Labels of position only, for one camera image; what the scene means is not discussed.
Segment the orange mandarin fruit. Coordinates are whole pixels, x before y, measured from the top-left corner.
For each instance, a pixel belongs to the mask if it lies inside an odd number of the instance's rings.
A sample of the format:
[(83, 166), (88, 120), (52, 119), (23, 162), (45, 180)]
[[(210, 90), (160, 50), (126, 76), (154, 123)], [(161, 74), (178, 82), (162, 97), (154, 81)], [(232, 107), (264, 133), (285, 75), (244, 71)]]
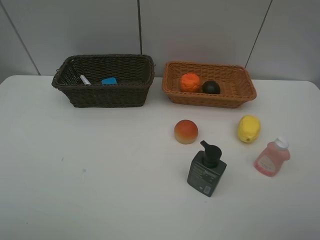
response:
[(195, 73), (186, 73), (181, 76), (179, 85), (182, 92), (196, 93), (201, 87), (201, 80)]

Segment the dark green mangosteen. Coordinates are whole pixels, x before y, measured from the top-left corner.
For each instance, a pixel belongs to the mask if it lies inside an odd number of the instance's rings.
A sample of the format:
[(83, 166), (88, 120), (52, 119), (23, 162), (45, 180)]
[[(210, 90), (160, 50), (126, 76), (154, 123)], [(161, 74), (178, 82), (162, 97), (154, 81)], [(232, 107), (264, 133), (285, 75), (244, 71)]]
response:
[(217, 95), (221, 93), (219, 84), (213, 80), (208, 80), (202, 85), (202, 92), (205, 94)]

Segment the grey felt board eraser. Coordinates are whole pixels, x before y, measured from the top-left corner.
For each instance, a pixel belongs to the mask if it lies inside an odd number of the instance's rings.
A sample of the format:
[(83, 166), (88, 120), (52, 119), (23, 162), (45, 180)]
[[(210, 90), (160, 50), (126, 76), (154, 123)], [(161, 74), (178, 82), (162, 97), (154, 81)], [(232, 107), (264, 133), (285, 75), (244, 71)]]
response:
[(116, 85), (117, 79), (115, 77), (108, 77), (101, 80), (102, 85)]

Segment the dark grey pump bottle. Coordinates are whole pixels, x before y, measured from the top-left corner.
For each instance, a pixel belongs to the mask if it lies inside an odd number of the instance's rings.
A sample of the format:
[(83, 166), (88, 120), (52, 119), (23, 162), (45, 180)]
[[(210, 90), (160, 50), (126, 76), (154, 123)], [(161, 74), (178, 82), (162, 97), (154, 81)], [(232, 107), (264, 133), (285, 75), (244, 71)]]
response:
[(227, 164), (221, 160), (222, 150), (202, 140), (200, 150), (191, 161), (187, 183), (204, 194), (211, 197), (218, 186)]

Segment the white marker red caps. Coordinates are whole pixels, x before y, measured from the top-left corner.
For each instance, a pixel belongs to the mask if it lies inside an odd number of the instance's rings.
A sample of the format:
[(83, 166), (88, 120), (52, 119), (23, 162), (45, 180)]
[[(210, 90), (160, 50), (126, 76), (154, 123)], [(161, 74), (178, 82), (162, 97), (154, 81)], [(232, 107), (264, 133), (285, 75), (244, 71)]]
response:
[(91, 85), (90, 81), (84, 75), (80, 75), (80, 79), (85, 85)]

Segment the yellow lemon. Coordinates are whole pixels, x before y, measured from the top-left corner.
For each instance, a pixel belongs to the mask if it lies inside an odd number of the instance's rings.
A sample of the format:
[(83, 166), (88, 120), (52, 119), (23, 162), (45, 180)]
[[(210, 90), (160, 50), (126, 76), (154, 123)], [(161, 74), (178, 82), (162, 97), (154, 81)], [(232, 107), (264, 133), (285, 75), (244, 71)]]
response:
[(245, 115), (241, 118), (237, 126), (237, 137), (240, 141), (250, 144), (260, 135), (260, 120), (253, 115)]

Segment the pink bottle white cap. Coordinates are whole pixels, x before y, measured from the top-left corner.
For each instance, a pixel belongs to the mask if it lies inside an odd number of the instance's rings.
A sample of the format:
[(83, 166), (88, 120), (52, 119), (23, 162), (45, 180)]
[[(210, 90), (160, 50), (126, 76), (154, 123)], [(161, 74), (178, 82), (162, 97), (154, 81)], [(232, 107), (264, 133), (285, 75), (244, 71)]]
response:
[(254, 168), (267, 177), (274, 177), (283, 163), (291, 158), (289, 143), (285, 137), (278, 137), (269, 142), (267, 147), (254, 161)]

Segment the red yellow peach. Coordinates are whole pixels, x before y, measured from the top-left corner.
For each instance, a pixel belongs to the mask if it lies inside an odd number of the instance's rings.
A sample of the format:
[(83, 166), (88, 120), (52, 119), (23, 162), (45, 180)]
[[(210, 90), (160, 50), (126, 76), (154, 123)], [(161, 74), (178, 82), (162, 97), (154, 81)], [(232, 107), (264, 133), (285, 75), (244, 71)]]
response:
[(198, 127), (191, 120), (181, 120), (174, 127), (175, 139), (184, 145), (192, 144), (198, 137)]

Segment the orange wicker basket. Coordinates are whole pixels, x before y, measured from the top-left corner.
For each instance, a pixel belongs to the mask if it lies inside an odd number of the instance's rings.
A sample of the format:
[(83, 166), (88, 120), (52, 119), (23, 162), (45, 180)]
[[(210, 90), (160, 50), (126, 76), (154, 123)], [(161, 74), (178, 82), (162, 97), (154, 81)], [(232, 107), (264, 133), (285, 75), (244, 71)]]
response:
[[(219, 94), (182, 92), (180, 80), (187, 73), (196, 74), (201, 83), (214, 81), (220, 87)], [(257, 97), (256, 89), (247, 70), (239, 65), (208, 64), (186, 61), (170, 61), (165, 64), (162, 90), (175, 104), (238, 108)]]

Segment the dark brown wicker basket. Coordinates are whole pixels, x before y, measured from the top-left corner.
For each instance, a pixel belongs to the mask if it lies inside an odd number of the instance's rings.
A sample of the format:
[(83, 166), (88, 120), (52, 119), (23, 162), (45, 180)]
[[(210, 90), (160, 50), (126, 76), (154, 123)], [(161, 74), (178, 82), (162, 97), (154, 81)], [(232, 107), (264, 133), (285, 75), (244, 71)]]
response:
[[(91, 85), (85, 85), (80, 75)], [(111, 77), (117, 84), (101, 83)], [(154, 62), (149, 55), (74, 55), (56, 71), (51, 85), (76, 108), (130, 108), (144, 105), (154, 77)]]

